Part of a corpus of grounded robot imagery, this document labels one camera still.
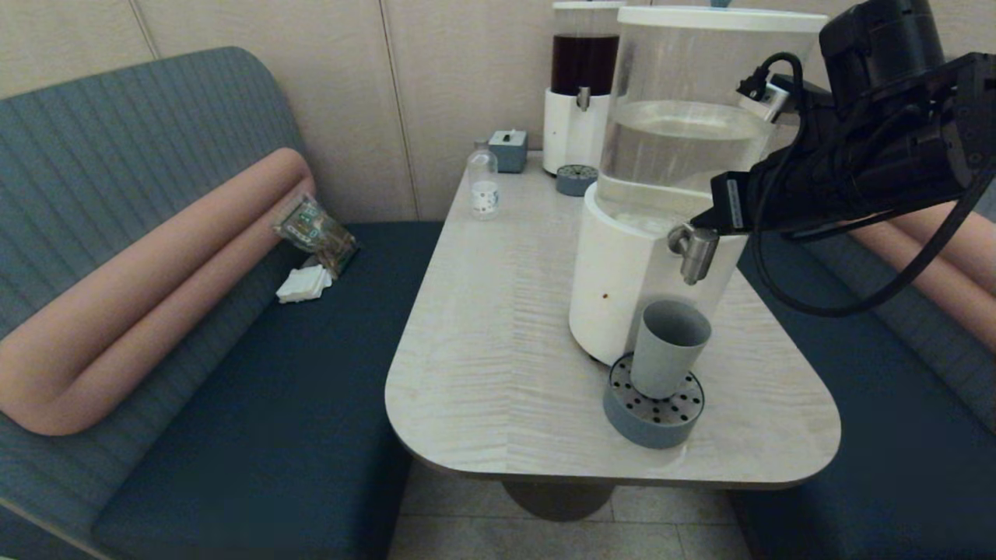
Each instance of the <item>small drip tray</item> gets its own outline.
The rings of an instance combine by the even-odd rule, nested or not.
[[[705,408],[705,393],[691,372],[667,399],[651,399],[629,381],[632,353],[619,358],[609,372],[603,407],[609,422],[627,439],[654,449],[680,445]]]

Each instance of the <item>black cable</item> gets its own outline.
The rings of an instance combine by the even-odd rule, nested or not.
[[[762,65],[765,69],[770,67],[772,64],[778,61],[788,62],[792,66],[792,81],[793,86],[796,89],[796,95],[799,98],[799,116],[800,125],[799,130],[796,133],[796,137],[792,140],[789,148],[786,150],[785,154],[782,156],[782,160],[779,162],[778,167],[775,169],[775,173],[771,180],[767,181],[762,189],[761,196],[758,199],[756,216],[754,221],[754,243],[752,243],[752,255],[754,260],[757,262],[758,272],[761,277],[761,282],[767,287],[771,292],[781,300],[783,303],[789,307],[807,313],[809,315],[816,315],[818,317],[828,317],[828,318],[839,318],[847,317],[849,315],[854,315],[856,313],[861,313],[868,311],[882,303],[888,301],[900,290],[908,286],[923,270],[930,264],[930,262],[940,253],[951,237],[954,236],[955,232],[961,226],[965,218],[975,207],[979,198],[985,192],[988,186],[983,182],[984,177],[992,176],[993,172],[996,171],[996,161],[990,159],[986,164],[985,168],[975,175],[971,183],[969,183],[968,188],[961,199],[954,205],[951,212],[948,213],[947,217],[941,223],[937,231],[934,232],[930,240],[923,246],[919,253],[913,260],[906,265],[895,277],[889,281],[887,284],[882,286],[878,291],[874,292],[870,296],[864,298],[863,300],[843,307],[817,307],[810,305],[808,303],[802,302],[788,295],[781,290],[774,281],[771,279],[771,275],[768,273],[767,265],[764,262],[764,257],[761,252],[762,238],[761,235],[761,224],[763,223],[764,210],[768,202],[768,197],[771,195],[774,186],[780,184],[782,180],[782,172],[785,169],[785,165],[788,160],[795,154],[799,142],[804,136],[806,119],[805,111],[806,104],[802,99],[805,94],[803,91],[803,75],[802,75],[802,63],[799,58],[791,53],[777,53],[768,58]],[[839,138],[844,137],[850,132],[850,126],[853,125],[853,118],[857,115],[863,113],[863,110],[855,110],[852,112],[852,116],[842,125],[842,129],[838,135]],[[824,151],[831,149],[832,144],[836,142],[828,142],[818,151]]]

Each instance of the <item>white table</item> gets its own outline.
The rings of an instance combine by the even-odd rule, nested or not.
[[[739,271],[696,362],[706,408],[688,441],[653,450],[616,432],[609,368],[568,328],[583,200],[536,153],[501,178],[488,222],[461,182],[387,376],[387,415],[416,457],[506,481],[713,488],[788,487],[830,462],[834,400]]]

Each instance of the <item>wall panel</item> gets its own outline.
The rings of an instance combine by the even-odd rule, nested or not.
[[[422,217],[442,219],[475,138],[516,128],[541,146],[553,3],[381,2]]]
[[[415,219],[379,4],[374,0],[138,0],[163,57],[235,45],[287,95],[342,221]]]
[[[0,98],[150,60],[127,0],[0,0]]]

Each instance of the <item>glass bottle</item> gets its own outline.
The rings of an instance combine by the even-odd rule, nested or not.
[[[486,140],[474,143],[474,153],[467,158],[470,182],[470,213],[479,220],[498,215],[498,158],[488,149]]]

